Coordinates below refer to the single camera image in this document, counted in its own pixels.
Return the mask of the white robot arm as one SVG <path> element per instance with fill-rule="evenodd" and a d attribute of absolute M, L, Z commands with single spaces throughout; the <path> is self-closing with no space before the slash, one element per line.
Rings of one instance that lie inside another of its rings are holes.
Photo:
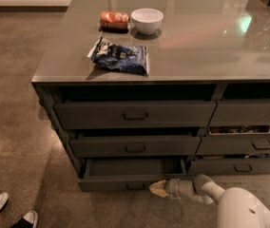
<path fill-rule="evenodd" d="M 254 194 L 239 187 L 223 189 L 203 174 L 193 180 L 159 180 L 149 190 L 162 198 L 216 203 L 217 228 L 270 228 L 270 210 Z"/>

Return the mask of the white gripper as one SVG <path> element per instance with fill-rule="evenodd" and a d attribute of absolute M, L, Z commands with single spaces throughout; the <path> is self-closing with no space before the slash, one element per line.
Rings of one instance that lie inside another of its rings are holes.
<path fill-rule="evenodd" d="M 152 194 L 161 198 L 170 197 L 171 199 L 179 199 L 181 197 L 179 191 L 179 179 L 160 180 L 149 185 Z"/>

